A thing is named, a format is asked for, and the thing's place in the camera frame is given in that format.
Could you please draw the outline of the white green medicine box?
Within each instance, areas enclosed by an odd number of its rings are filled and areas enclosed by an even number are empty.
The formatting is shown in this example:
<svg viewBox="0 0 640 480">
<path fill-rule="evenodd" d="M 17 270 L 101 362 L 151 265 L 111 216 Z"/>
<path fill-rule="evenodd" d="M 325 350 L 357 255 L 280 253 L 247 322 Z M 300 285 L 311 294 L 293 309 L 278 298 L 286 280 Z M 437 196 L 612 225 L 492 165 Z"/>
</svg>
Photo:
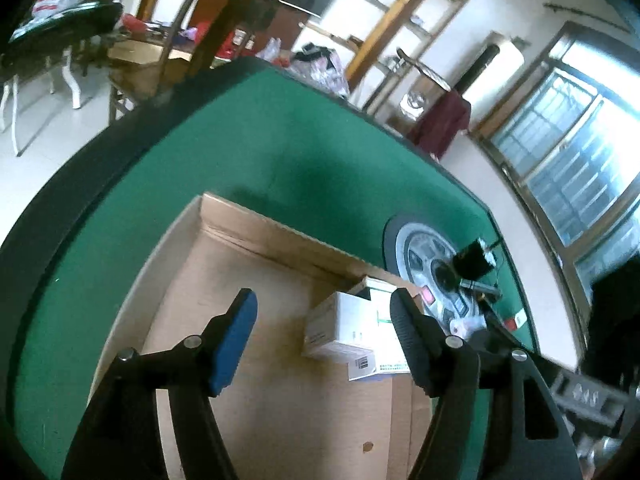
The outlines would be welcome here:
<svg viewBox="0 0 640 480">
<path fill-rule="evenodd" d="M 349 291 L 352 296 L 368 300 L 375 310 L 375 321 L 366 331 L 370 349 L 361 358 L 348 363 L 351 382 L 370 382 L 410 373 L 390 318 L 390 296 L 396 288 L 396 285 L 366 276 Z"/>
</svg>

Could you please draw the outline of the dark wooden chair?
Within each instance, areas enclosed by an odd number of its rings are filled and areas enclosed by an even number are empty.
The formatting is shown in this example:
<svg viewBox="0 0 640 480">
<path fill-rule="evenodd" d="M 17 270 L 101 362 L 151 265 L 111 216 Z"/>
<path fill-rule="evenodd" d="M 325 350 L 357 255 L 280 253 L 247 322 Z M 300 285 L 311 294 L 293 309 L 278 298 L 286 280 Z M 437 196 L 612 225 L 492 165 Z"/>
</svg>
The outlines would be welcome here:
<svg viewBox="0 0 640 480">
<path fill-rule="evenodd" d="M 247 36 L 252 36 L 258 24 L 273 15 L 281 0 L 227 0 L 206 28 L 204 37 L 194 47 L 191 57 L 173 58 L 174 39 L 186 14 L 194 7 L 195 0 L 186 0 L 168 29 L 160 57 L 148 64 L 127 63 L 114 68 L 108 75 L 111 84 L 108 100 L 108 122 L 130 112 L 131 107 L 154 98 L 175 84 L 209 70 L 215 55 L 240 26 L 246 27 Z"/>
</svg>

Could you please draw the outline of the wooden chair with red cloth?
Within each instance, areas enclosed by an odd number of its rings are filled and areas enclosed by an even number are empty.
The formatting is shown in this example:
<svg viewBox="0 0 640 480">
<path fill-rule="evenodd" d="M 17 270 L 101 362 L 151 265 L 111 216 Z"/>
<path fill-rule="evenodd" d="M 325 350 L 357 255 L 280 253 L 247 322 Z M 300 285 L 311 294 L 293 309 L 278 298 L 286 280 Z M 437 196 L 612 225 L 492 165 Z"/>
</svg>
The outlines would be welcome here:
<svg viewBox="0 0 640 480">
<path fill-rule="evenodd" d="M 398 79 L 402 70 L 417 72 L 419 78 L 397 104 L 384 100 L 376 110 L 373 101 L 381 92 L 375 91 L 366 110 L 386 129 L 439 162 L 456 136 L 468 131 L 471 104 L 442 76 L 404 50 L 398 48 L 396 54 L 397 63 L 388 79 Z"/>
</svg>

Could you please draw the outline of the dark side table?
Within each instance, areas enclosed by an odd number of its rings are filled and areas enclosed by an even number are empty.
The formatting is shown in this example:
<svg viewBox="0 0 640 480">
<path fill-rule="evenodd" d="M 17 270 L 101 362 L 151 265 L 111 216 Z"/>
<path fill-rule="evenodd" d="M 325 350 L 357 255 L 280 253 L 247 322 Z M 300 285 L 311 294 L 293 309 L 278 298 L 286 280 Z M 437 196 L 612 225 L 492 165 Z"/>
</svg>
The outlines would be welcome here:
<svg viewBox="0 0 640 480">
<path fill-rule="evenodd" d="M 34 76 L 38 67 L 50 74 L 53 61 L 58 60 L 63 81 L 70 89 L 72 107 L 79 110 L 81 90 L 72 73 L 74 47 L 109 34 L 121 16 L 119 2 L 88 1 L 14 30 L 1 55 L 1 108 L 11 111 L 10 116 L 1 117 L 1 129 L 9 130 L 16 157 L 22 154 L 17 139 L 20 83 Z"/>
</svg>

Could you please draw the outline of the brown cardboard box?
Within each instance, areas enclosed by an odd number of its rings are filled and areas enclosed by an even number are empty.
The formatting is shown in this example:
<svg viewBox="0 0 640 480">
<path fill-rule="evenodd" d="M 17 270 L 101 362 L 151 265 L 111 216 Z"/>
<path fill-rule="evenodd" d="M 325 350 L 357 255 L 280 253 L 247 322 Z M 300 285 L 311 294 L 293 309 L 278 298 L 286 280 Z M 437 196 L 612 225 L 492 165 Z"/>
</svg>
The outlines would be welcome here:
<svg viewBox="0 0 640 480">
<path fill-rule="evenodd" d="M 307 313 L 383 271 L 212 194 L 194 197 L 132 284 L 96 377 L 116 353 L 172 348 L 251 289 L 257 320 L 232 383 L 212 402 L 242 479 L 405 479 L 431 421 L 407 375 L 352 382 L 306 358 Z"/>
</svg>

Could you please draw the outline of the white carton box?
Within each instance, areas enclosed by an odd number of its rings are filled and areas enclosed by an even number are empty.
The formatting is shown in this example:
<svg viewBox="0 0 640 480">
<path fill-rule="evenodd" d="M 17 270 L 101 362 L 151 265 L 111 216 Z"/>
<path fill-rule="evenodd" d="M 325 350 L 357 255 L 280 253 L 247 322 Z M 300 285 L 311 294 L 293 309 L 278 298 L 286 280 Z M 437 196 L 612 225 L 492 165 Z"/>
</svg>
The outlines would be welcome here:
<svg viewBox="0 0 640 480">
<path fill-rule="evenodd" d="M 370 349 L 366 331 L 375 321 L 368 300 L 334 292 L 306 317 L 303 356 L 349 363 Z"/>
</svg>

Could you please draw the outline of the round grey table centre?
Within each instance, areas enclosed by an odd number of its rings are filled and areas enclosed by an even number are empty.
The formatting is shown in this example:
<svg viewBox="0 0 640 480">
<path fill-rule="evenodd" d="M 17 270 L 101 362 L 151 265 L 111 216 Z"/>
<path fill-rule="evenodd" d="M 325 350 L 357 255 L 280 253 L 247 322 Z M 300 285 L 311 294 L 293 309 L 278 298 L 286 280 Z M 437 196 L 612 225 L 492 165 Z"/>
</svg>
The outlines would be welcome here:
<svg viewBox="0 0 640 480">
<path fill-rule="evenodd" d="M 501 298 L 461 289 L 459 281 L 464 278 L 451 263 L 456 248 L 431 226 L 416 219 L 401 214 L 390 218 L 384 226 L 382 249 L 385 269 L 416 285 L 424 312 L 436 318 L 445 333 L 449 333 L 453 318 L 480 315 L 482 300 Z"/>
</svg>

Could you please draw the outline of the black stepper motor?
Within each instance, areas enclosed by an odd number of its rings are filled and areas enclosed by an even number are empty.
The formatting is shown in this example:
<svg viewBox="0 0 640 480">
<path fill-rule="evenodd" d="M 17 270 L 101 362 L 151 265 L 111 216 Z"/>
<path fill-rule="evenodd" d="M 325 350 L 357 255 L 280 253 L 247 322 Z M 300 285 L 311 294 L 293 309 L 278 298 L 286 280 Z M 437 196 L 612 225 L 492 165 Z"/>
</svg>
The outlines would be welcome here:
<svg viewBox="0 0 640 480">
<path fill-rule="evenodd" d="M 482 238 L 473 240 L 471 244 L 457 252 L 452 257 L 451 263 L 460 278 L 469 281 L 484 278 L 497 266 L 492 247 Z"/>
</svg>

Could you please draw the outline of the grey red-ended box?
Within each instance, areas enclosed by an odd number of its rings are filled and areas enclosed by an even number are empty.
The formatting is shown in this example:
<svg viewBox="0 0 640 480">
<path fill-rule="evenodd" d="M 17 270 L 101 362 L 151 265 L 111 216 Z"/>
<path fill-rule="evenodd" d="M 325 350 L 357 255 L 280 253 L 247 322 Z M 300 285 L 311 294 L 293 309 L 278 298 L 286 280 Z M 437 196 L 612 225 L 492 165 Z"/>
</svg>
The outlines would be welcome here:
<svg viewBox="0 0 640 480">
<path fill-rule="evenodd" d="M 528 316 L 525 309 L 518 310 L 510 318 L 503 321 L 503 326 L 510 332 L 514 333 L 522 328 L 528 322 Z"/>
</svg>

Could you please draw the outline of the white pill bottle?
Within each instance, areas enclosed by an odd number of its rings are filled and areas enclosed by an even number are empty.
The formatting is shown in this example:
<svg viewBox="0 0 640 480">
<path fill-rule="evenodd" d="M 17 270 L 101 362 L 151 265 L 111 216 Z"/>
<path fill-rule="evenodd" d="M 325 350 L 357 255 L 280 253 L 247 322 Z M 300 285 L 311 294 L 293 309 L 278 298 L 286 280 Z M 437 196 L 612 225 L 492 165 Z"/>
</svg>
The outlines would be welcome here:
<svg viewBox="0 0 640 480">
<path fill-rule="evenodd" d="M 487 323 L 484 315 L 469 316 L 468 318 L 453 318 L 449 322 L 451 335 L 469 340 L 474 334 L 486 330 Z"/>
</svg>

